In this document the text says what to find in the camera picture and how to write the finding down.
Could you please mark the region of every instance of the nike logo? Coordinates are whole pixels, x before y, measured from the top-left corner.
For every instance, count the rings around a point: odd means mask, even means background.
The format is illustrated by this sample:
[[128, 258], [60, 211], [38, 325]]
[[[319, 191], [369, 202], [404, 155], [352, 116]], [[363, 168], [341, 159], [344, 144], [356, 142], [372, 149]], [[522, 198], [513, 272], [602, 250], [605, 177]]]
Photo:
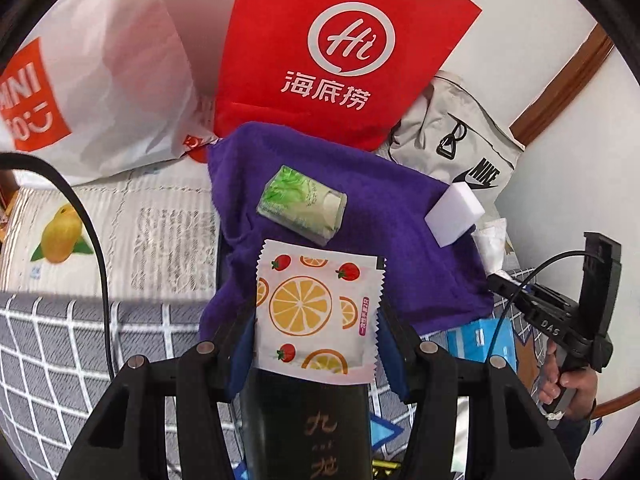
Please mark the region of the nike logo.
[[471, 189], [491, 189], [498, 187], [492, 186], [492, 182], [498, 175], [500, 170], [483, 158], [476, 167], [463, 171], [453, 179], [453, 182], [466, 182]]

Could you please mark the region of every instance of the orange slice print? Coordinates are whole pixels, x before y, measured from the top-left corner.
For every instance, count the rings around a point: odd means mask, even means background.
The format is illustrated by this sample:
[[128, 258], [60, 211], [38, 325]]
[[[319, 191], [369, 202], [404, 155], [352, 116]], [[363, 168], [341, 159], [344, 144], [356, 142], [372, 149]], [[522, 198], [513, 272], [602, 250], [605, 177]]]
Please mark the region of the orange slice print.
[[353, 300], [340, 296], [340, 307], [342, 308], [342, 329], [346, 330], [356, 324], [358, 320], [358, 307]]
[[308, 258], [306, 256], [300, 256], [300, 263], [307, 267], [324, 267], [329, 260], [323, 260], [321, 258]]
[[313, 370], [328, 370], [334, 374], [347, 374], [349, 367], [347, 366], [347, 359], [335, 350], [329, 348], [323, 348], [311, 352], [306, 356], [305, 361], [302, 363], [303, 368], [311, 368]]
[[269, 283], [264, 278], [258, 278], [258, 291], [255, 297], [255, 306], [261, 306], [269, 295]]
[[309, 276], [294, 276], [281, 283], [271, 297], [273, 325], [286, 335], [312, 335], [331, 316], [332, 300], [324, 283]]

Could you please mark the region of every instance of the human hand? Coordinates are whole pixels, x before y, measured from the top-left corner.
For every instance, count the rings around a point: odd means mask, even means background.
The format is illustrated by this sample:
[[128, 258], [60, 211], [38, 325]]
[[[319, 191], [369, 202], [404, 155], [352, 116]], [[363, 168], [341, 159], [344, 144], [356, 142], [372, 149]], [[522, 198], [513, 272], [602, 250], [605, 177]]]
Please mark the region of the human hand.
[[[560, 395], [558, 375], [560, 370], [556, 362], [556, 349], [558, 345], [551, 339], [546, 345], [546, 359], [542, 371], [545, 383], [540, 385], [538, 397], [543, 404], [550, 404]], [[585, 418], [591, 413], [593, 401], [598, 391], [598, 375], [591, 368], [584, 368], [574, 372], [565, 372], [559, 378], [560, 384], [565, 388], [574, 388], [574, 398], [564, 411], [564, 416], [573, 420]]]

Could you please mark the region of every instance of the gray nike bag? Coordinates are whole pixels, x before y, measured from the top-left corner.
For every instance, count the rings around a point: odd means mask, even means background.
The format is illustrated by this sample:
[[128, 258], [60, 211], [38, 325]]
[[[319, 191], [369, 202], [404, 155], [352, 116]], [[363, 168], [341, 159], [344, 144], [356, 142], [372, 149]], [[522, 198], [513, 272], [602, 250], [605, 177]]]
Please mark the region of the gray nike bag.
[[447, 184], [468, 183], [487, 211], [523, 151], [457, 76], [442, 71], [402, 117], [388, 145], [388, 157], [398, 164]]

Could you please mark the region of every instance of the black cable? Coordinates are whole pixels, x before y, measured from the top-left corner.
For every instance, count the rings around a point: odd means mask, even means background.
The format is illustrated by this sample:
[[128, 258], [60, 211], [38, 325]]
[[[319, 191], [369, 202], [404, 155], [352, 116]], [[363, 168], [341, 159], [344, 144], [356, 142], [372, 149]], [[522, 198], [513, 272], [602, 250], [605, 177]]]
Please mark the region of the black cable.
[[494, 353], [495, 342], [498, 340], [500, 327], [502, 326], [504, 322], [504, 318], [507, 316], [507, 312], [509, 311], [511, 305], [514, 303], [516, 298], [520, 295], [520, 293], [524, 290], [524, 288], [527, 285], [529, 285], [529, 282], [533, 280], [533, 278], [535, 278], [536, 275], [541, 270], [546, 269], [549, 265], [554, 264], [559, 260], [562, 260], [564, 258], [569, 258], [570, 256], [590, 256], [591, 258], [596, 258], [600, 262], [604, 262], [603, 259], [599, 257], [597, 254], [591, 254], [591, 253], [588, 253], [587, 251], [567, 251], [565, 253], [556, 254], [556, 256], [552, 256], [546, 262], [543, 262], [542, 264], [537, 266], [536, 269], [520, 283], [518, 290], [514, 292], [514, 294], [509, 298], [509, 301], [507, 301], [507, 304], [504, 306], [504, 310], [502, 311], [502, 314], [500, 314], [500, 319], [498, 320], [498, 325], [495, 329], [494, 336], [491, 339], [491, 344], [489, 345], [489, 351], [487, 352], [486, 359], [484, 360], [485, 363], [489, 361], [492, 354]]
[[65, 196], [69, 203], [78, 213], [78, 216], [84, 224], [89, 240], [94, 246], [95, 257], [98, 259], [98, 272], [100, 273], [100, 289], [102, 291], [102, 322], [104, 324], [104, 351], [107, 358], [107, 371], [109, 377], [113, 381], [115, 373], [113, 371], [113, 359], [111, 357], [111, 327], [110, 327], [110, 304], [109, 304], [109, 286], [107, 282], [107, 269], [104, 263], [104, 254], [100, 246], [100, 240], [95, 232], [94, 225], [91, 222], [89, 213], [86, 211], [82, 202], [67, 183], [62, 175], [56, 169], [45, 162], [41, 158], [26, 153], [0, 153], [0, 170], [24, 170], [33, 171], [33, 173], [43, 176], [49, 180], [58, 190]]

